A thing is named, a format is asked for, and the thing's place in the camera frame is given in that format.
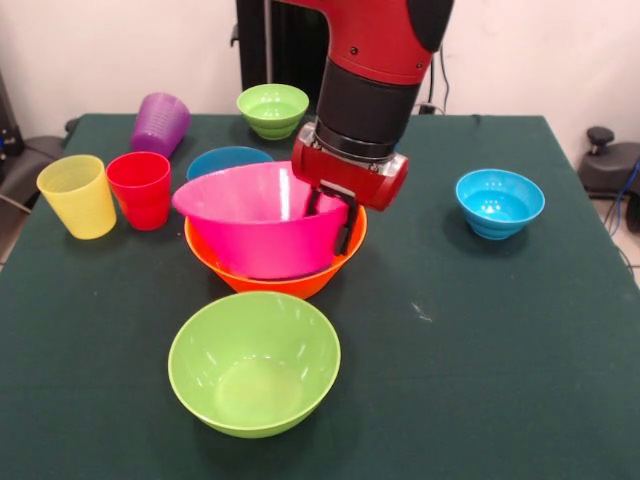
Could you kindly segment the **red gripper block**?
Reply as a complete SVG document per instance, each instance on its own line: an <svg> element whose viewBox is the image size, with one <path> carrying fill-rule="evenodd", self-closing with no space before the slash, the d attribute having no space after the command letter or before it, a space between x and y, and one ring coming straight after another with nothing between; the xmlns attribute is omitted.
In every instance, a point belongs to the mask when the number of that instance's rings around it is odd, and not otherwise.
<svg viewBox="0 0 640 480"><path fill-rule="evenodd" d="M335 255L346 255L358 217L359 205L386 210L401 190L409 171L409 159L394 153L382 163L358 162L342 157L320 144L315 123L302 126L291 156L295 176L312 186L305 207L306 216L318 214L324 188L340 195L347 216L334 244Z"/></svg>

